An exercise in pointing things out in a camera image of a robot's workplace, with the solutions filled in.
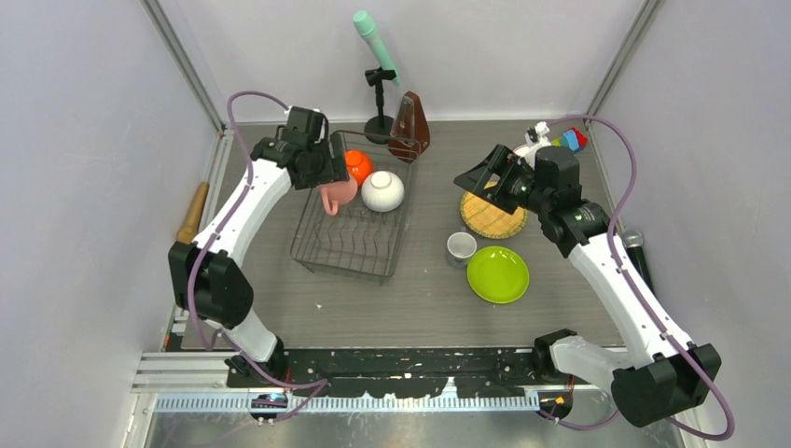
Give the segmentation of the pink mug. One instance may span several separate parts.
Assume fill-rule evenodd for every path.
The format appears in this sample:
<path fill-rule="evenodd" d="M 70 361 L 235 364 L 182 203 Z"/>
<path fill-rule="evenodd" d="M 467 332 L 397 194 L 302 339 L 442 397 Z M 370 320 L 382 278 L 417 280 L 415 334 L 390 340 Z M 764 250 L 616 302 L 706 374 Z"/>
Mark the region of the pink mug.
<path fill-rule="evenodd" d="M 345 181 L 336 181 L 318 187 L 325 212 L 335 216 L 340 208 L 350 203 L 356 196 L 358 184 L 353 177 Z"/>

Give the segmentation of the orange bowl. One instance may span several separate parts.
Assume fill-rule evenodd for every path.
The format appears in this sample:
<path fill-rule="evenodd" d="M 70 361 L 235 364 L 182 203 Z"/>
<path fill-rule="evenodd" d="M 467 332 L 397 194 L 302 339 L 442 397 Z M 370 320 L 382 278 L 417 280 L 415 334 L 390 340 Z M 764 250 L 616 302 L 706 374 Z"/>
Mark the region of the orange bowl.
<path fill-rule="evenodd" d="M 357 186 L 361 188 L 366 179 L 375 172 L 372 160 L 366 153 L 359 150 L 345 151 L 344 159 L 347 171 L 356 181 Z"/>

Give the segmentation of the woven bamboo plate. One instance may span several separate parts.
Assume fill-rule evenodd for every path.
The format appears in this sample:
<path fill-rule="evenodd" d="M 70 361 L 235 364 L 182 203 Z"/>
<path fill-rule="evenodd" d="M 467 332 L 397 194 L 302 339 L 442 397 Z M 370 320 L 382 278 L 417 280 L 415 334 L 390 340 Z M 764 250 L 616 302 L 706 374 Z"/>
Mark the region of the woven bamboo plate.
<path fill-rule="evenodd" d="M 527 211 L 523 208 L 507 213 L 470 192 L 465 192 L 462 196 L 460 215 L 469 230 L 494 240 L 504 240 L 516 235 L 528 220 Z"/>

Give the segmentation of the white bowl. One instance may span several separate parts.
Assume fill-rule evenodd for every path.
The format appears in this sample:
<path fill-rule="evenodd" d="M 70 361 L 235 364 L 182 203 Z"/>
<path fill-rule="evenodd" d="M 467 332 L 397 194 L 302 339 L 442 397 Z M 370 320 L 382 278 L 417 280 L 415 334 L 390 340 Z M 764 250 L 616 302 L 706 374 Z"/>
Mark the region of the white bowl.
<path fill-rule="evenodd" d="M 401 178 L 390 171 L 376 171 L 368 176 L 361 190 L 363 204 L 378 213 L 394 211 L 405 199 Z"/>

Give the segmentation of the black wire dish rack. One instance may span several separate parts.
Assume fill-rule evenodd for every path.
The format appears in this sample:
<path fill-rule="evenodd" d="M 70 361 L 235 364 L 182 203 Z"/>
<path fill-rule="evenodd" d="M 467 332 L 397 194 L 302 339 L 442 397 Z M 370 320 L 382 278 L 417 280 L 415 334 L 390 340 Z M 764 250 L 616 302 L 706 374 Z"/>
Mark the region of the black wire dish rack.
<path fill-rule="evenodd" d="M 368 156 L 375 170 L 397 175 L 406 197 L 395 210 L 372 211 L 360 195 L 340 207 L 335 216 L 323 208 L 318 190 L 312 189 L 302 209 L 290 247 L 292 259 L 314 273 L 330 273 L 383 284 L 396 271 L 409 226 L 413 186 L 418 171 L 419 142 L 391 137 L 384 145 L 367 133 L 335 131 L 334 149 L 358 150 Z"/>

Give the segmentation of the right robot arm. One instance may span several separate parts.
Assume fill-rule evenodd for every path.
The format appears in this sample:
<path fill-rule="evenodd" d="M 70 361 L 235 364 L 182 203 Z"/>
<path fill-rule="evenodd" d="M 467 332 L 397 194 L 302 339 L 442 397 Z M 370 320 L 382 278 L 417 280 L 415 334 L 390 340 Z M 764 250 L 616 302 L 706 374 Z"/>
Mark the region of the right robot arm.
<path fill-rule="evenodd" d="M 500 210 L 537 215 L 545 237 L 589 282 L 626 350 L 616 353 L 569 329 L 534 341 L 533 371 L 545 383 L 565 374 L 609 395 L 633 426 L 645 427 L 704 403 L 722 361 L 663 310 L 634 272 L 607 212 L 582 196 L 579 162 L 566 147 L 543 147 L 534 162 L 498 145 L 454 184 Z"/>

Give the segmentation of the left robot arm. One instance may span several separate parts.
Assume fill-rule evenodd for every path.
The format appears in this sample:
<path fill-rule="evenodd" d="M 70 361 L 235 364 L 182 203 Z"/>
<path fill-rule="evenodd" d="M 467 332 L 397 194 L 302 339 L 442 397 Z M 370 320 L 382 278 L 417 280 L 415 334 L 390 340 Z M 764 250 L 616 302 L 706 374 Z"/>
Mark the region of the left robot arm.
<path fill-rule="evenodd" d="M 292 106 L 273 137 L 262 138 L 248 153 L 250 164 L 217 216 L 190 243 L 176 242 L 168 252 L 175 304 L 199 320 L 222 329 L 252 358 L 250 373 L 264 386 L 278 385 L 286 372 L 279 337 L 252 309 L 254 290 L 242 271 L 258 230 L 291 189 L 312 189 L 346 180 L 340 148 L 317 109 Z"/>

